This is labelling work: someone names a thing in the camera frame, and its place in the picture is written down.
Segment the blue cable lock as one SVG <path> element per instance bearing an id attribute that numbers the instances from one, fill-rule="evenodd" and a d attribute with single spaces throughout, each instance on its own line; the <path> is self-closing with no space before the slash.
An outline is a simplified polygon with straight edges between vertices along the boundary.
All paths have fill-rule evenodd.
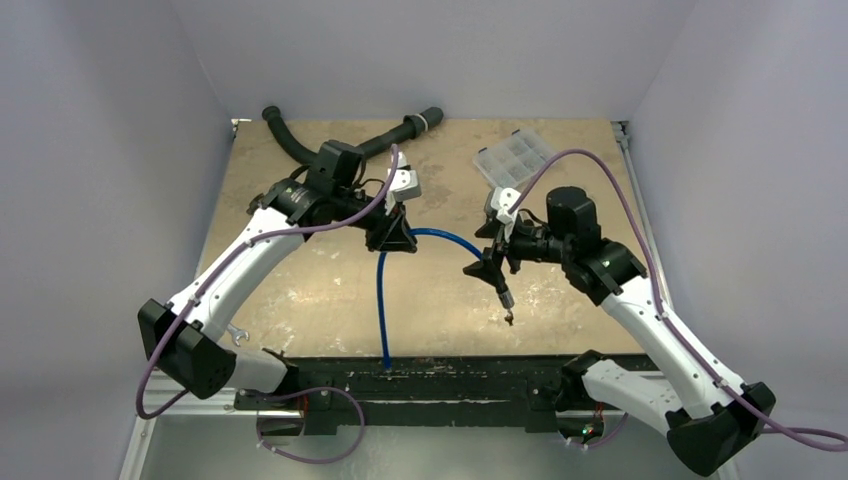
<path id="1" fill-rule="evenodd" d="M 374 259 L 369 316 L 384 371 L 403 356 L 469 354 L 464 342 L 489 324 L 511 328 L 504 321 L 510 308 L 485 300 L 480 288 L 459 279 L 459 260 L 478 260 L 481 247 L 444 229 L 414 228 L 412 234 L 424 241 L 423 266 L 403 260 L 403 269 L 393 275 L 393 253 L 381 252 Z"/>

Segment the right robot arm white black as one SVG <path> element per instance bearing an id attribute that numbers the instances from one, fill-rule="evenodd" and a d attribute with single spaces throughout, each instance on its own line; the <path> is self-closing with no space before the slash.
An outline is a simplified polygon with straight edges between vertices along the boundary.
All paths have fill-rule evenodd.
<path id="1" fill-rule="evenodd" d="M 489 193 L 477 236 L 490 244 L 464 273 L 491 285 L 504 309 L 512 310 L 508 274 L 525 261 L 559 266 L 570 285 L 621 325 L 663 374 L 653 381 L 591 350 L 563 366 L 559 385 L 543 392 L 545 402 L 560 410 L 590 402 L 615 406 L 660 433 L 675 456 L 704 477 L 763 433 L 774 393 L 717 360 L 663 303 L 641 261 L 602 235 L 596 206 L 583 189 L 551 190 L 540 224 L 521 219 L 518 203 L 514 189 Z"/>

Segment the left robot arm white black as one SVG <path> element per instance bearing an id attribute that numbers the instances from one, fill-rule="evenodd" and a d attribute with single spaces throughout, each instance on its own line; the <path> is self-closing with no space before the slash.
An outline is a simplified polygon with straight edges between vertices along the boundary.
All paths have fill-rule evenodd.
<path id="1" fill-rule="evenodd" d="M 387 178 L 375 195 L 357 183 L 363 152 L 330 140 L 303 179 L 288 177 L 251 203 L 244 230 L 192 283 L 169 300 L 146 301 L 137 319 L 148 364 L 206 399 L 224 388 L 259 391 L 272 408 L 297 399 L 298 382 L 279 355 L 220 345 L 235 314 L 287 256 L 318 233 L 353 227 L 371 252 L 414 253 L 404 203 L 421 188 L 405 154 L 392 145 Z"/>

